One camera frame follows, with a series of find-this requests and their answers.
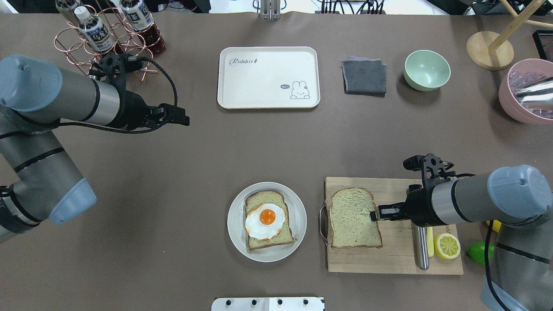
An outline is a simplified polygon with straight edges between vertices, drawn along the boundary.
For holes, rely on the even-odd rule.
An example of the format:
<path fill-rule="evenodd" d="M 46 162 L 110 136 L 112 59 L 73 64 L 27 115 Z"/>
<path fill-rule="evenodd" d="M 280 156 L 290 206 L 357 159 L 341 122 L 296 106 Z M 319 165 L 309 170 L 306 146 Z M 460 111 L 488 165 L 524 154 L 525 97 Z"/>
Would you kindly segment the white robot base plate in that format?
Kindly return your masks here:
<path fill-rule="evenodd" d="M 216 298 L 212 311 L 324 311 L 322 297 Z"/>

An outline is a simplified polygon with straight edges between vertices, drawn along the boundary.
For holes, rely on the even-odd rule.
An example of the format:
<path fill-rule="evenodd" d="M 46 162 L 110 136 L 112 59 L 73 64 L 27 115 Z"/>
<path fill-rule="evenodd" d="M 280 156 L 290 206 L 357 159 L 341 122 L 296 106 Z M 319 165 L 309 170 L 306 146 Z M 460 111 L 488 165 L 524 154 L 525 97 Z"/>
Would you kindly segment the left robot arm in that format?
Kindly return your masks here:
<path fill-rule="evenodd" d="M 1 242 L 37 228 L 42 221 L 65 224 L 95 205 L 97 197 L 53 130 L 82 126 L 140 134 L 165 124 L 188 126 L 174 103 L 150 106 L 128 91 L 127 74 L 144 63 L 166 71 L 145 56 L 105 54 L 89 75 L 71 72 L 20 54 L 1 61 L 1 154 L 19 180 L 1 187 Z"/>

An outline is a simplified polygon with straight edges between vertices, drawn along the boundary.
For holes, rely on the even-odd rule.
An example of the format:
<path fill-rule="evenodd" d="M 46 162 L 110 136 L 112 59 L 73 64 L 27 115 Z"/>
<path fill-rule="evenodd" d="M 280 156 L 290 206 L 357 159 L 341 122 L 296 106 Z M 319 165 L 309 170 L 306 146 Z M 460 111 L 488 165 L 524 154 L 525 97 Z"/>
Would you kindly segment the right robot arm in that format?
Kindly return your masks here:
<path fill-rule="evenodd" d="M 458 178 L 424 168 L 430 177 L 411 185 L 404 202 L 379 205 L 371 220 L 438 225 L 499 221 L 480 299 L 494 311 L 552 309 L 552 190 L 530 165 Z"/>

